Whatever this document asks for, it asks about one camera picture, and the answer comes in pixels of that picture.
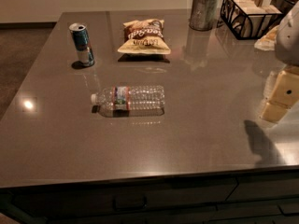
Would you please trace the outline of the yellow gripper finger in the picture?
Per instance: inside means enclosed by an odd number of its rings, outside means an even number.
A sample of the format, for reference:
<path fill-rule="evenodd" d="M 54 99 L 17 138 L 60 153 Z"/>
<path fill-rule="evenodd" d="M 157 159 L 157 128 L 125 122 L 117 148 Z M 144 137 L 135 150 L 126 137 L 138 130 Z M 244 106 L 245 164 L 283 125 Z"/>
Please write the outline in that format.
<path fill-rule="evenodd" d="M 299 67 L 285 66 L 279 72 L 271 71 L 263 92 L 260 118 L 278 123 L 299 101 Z"/>

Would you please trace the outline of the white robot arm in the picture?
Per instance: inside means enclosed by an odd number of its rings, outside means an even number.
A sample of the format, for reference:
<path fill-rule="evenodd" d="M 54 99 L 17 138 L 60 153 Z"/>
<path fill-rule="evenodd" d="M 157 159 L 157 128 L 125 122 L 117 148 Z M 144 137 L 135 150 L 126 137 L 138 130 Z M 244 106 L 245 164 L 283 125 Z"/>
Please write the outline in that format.
<path fill-rule="evenodd" d="M 299 101 L 299 2 L 278 26 L 276 58 L 285 66 L 266 80 L 260 118 L 278 123 Z"/>

